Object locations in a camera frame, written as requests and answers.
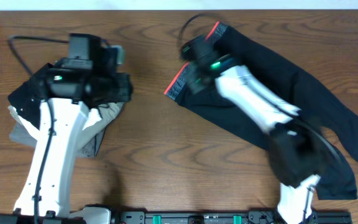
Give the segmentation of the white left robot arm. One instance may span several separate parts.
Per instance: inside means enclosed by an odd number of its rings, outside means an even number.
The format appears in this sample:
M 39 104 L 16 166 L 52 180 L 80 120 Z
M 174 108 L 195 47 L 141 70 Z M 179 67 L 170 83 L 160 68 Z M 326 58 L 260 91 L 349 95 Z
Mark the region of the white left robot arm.
M 27 180 L 14 210 L 31 218 L 47 213 L 70 215 L 70 187 L 77 157 L 98 153 L 106 127 L 117 118 L 132 94 L 129 75 L 117 72 L 123 63 L 120 45 L 70 53 L 55 65 L 47 64 L 30 80 L 37 91 L 39 125 L 33 125 L 13 105 L 21 125 L 36 139 Z

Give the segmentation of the grey folded garment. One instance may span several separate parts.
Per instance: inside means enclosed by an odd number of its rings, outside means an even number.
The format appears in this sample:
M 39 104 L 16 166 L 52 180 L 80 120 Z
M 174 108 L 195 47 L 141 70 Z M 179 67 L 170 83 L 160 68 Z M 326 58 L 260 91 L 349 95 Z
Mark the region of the grey folded garment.
M 93 137 L 88 143 L 86 143 L 81 149 L 77 150 L 77 157 L 81 158 L 94 158 L 99 152 L 103 137 L 105 134 L 105 129 L 99 132 L 95 137 Z M 11 131 L 9 138 L 11 141 L 23 144 L 30 147 L 35 147 L 37 140 L 34 139 L 26 130 L 26 128 L 16 123 L 13 130 Z

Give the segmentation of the black folded garment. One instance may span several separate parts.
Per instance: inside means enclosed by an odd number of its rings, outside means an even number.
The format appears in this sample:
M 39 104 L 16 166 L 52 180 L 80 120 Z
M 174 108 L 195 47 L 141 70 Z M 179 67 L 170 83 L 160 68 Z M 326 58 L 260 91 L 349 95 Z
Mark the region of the black folded garment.
M 15 107 L 17 114 L 37 129 L 40 128 L 40 102 L 51 98 L 47 96 L 44 73 L 55 66 L 50 63 L 45 64 L 7 97 L 11 106 Z M 99 105 L 86 104 L 86 106 L 92 109 Z

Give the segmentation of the black leggings red waistband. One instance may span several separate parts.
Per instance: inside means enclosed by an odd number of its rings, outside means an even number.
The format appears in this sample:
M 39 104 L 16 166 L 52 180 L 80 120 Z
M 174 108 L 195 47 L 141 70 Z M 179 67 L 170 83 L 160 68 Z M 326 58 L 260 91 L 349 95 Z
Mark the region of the black leggings red waistband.
M 322 126 L 336 133 L 344 149 L 358 162 L 358 115 L 314 76 L 222 22 L 215 24 L 207 39 L 221 55 L 231 54 L 238 58 L 279 97 L 306 114 L 316 116 Z M 214 87 L 191 93 L 185 79 L 190 70 L 190 64 L 185 64 L 165 90 L 165 95 L 220 128 L 269 151 L 272 147 L 269 137 Z

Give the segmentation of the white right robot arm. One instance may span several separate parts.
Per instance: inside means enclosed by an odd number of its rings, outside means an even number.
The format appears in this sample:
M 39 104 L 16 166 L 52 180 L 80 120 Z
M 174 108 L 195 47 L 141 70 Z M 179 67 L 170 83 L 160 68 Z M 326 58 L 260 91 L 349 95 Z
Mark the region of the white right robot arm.
M 340 162 L 315 116 L 283 100 L 262 84 L 232 54 L 220 55 L 201 35 L 180 47 L 191 70 L 186 84 L 193 94 L 215 87 L 268 138 L 269 164 L 280 181 L 275 223 L 314 223 L 312 199 L 326 168 Z

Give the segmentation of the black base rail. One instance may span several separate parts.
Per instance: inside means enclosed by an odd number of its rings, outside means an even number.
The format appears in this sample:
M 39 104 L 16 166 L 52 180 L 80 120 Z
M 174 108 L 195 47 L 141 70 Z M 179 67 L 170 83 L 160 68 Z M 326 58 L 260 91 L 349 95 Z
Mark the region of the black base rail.
M 112 224 L 246 224 L 246 223 L 284 223 L 273 211 L 249 211 L 245 213 L 113 213 L 110 219 L 97 218 L 95 221 L 85 217 L 73 218 L 47 217 L 40 218 L 41 223 L 112 223 Z M 0 224 L 34 223 L 31 216 L 0 213 Z M 312 215 L 300 223 L 311 224 L 351 224 L 349 212 L 312 212 Z

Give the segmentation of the white folded garment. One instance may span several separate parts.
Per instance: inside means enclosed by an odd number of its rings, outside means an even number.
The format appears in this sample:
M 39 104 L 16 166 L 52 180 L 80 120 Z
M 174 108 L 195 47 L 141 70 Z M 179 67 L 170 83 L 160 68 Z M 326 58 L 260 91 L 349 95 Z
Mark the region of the white folded garment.
M 21 118 L 13 106 L 8 106 L 8 110 L 10 111 L 11 116 L 15 119 L 16 123 L 19 123 L 23 125 L 28 133 L 37 140 L 39 136 L 39 130 L 35 128 L 29 121 L 25 120 L 24 118 Z M 101 121 L 101 117 L 99 115 L 99 112 L 97 112 L 97 109 L 91 109 L 88 115 L 88 119 L 83 127 L 83 130 L 86 131 L 90 128 L 95 128 L 95 124 Z

